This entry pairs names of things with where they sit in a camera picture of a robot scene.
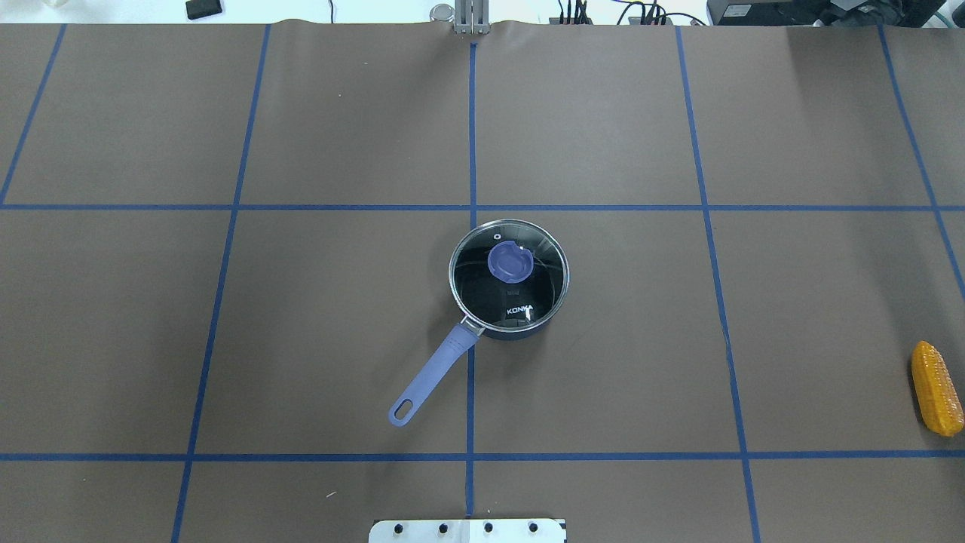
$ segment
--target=blue lid knob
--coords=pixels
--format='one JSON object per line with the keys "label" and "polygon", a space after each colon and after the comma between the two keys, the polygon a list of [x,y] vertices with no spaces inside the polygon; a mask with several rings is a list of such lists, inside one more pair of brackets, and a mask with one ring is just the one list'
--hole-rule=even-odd
{"label": "blue lid knob", "polygon": [[533,253],[513,240],[498,243],[489,251],[489,272],[504,283],[525,281],[533,273]]}

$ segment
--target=yellow corn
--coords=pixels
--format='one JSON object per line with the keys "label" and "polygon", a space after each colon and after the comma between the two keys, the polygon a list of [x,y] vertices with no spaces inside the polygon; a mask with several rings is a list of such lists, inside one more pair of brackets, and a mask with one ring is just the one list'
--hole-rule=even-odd
{"label": "yellow corn", "polygon": [[938,350],[924,341],[915,346],[911,355],[911,377],[924,425],[946,438],[961,432],[965,415],[951,384],[949,368]]}

